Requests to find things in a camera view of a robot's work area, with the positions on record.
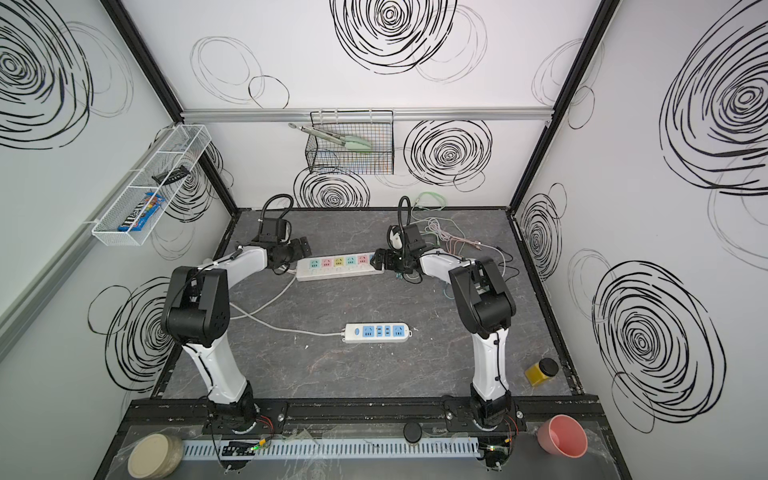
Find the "large multicolour power strip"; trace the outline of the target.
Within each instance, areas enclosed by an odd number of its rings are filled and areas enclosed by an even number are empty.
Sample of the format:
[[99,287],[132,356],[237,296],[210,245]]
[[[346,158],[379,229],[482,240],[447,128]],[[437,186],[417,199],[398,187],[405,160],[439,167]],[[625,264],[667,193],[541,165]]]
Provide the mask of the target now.
[[370,252],[304,258],[297,262],[296,277],[307,282],[382,274],[373,267],[373,256]]

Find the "small blue white power strip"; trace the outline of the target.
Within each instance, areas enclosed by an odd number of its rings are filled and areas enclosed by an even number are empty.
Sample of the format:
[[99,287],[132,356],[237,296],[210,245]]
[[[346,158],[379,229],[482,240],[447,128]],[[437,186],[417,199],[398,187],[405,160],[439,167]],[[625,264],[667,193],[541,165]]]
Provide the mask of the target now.
[[402,343],[412,336],[409,326],[394,323],[348,323],[343,331],[345,343]]

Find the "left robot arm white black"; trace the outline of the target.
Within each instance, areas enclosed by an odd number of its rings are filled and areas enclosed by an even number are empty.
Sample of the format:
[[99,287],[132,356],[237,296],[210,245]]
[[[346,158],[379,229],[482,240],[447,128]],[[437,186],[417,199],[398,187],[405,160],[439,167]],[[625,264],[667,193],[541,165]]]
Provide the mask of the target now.
[[292,239],[289,221],[262,220],[257,236],[203,266],[182,266],[171,275],[161,330],[191,357],[206,387],[207,407],[236,432],[258,423],[250,382],[239,370],[227,331],[229,290],[264,270],[286,270],[311,255],[305,237]]

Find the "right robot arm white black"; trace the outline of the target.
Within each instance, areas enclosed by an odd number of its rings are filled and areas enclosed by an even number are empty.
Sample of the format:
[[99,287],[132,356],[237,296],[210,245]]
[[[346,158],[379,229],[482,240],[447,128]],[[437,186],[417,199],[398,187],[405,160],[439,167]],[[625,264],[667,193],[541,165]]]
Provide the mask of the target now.
[[414,225],[390,226],[387,244],[374,253],[375,269],[403,276],[418,273],[451,287],[459,318],[472,336],[472,415],[480,428],[496,427],[514,408],[505,350],[516,305],[502,272],[489,257],[469,259],[441,248],[429,248]]

